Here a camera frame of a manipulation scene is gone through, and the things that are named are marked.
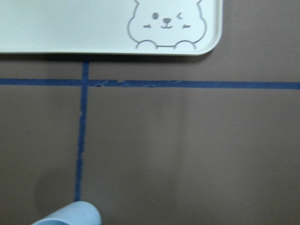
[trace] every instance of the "blue tape line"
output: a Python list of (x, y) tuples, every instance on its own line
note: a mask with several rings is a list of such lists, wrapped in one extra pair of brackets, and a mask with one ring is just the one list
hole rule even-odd
[(78, 157), (76, 165), (76, 181), (75, 181), (75, 196), (74, 201), (81, 199), (81, 181), (83, 173), (83, 152), (84, 152), (84, 139), (86, 129), (86, 113), (88, 104), (88, 84), (89, 84), (89, 63), (84, 62), (82, 68), (81, 80), (81, 116), (78, 136)]
[[(0, 79), (0, 85), (77, 86), (82, 80)], [(300, 82), (218, 82), (218, 81), (143, 81), (88, 80), (89, 87), (125, 88), (215, 88), (300, 90)]]

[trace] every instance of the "light blue cup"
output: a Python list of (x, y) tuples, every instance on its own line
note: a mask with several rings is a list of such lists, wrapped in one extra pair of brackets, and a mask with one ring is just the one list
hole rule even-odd
[(32, 225), (101, 225), (101, 216), (88, 202), (74, 202)]

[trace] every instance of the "cartoon animal print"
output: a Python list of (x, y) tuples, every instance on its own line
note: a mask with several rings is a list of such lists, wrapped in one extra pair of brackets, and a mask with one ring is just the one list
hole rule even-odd
[(201, 0), (135, 0), (134, 15), (128, 34), (137, 45), (150, 42), (155, 48), (196, 43), (205, 35), (207, 24), (202, 17)]

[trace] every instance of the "vertical blue tape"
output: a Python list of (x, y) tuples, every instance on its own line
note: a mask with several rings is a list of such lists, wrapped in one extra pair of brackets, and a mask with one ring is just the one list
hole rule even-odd
[(78, 157), (76, 165), (76, 181), (75, 181), (75, 196), (74, 201), (81, 199), (81, 181), (83, 173), (83, 152), (84, 152), (84, 139), (86, 129), (86, 113), (88, 104), (88, 87), (89, 87), (89, 62), (85, 61), (82, 67), (82, 80), (81, 80), (81, 116), (79, 125), (78, 136)]

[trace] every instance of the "bear eye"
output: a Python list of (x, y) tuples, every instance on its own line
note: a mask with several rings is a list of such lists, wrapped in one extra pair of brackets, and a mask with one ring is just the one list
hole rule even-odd
[(154, 20), (157, 20), (158, 19), (158, 13), (153, 13), (153, 15), (152, 15), (152, 18), (154, 19)]
[(181, 13), (179, 13), (179, 14), (177, 15), (177, 18), (180, 19), (180, 20), (182, 20), (182, 17), (181, 17), (180, 15), (181, 15)]

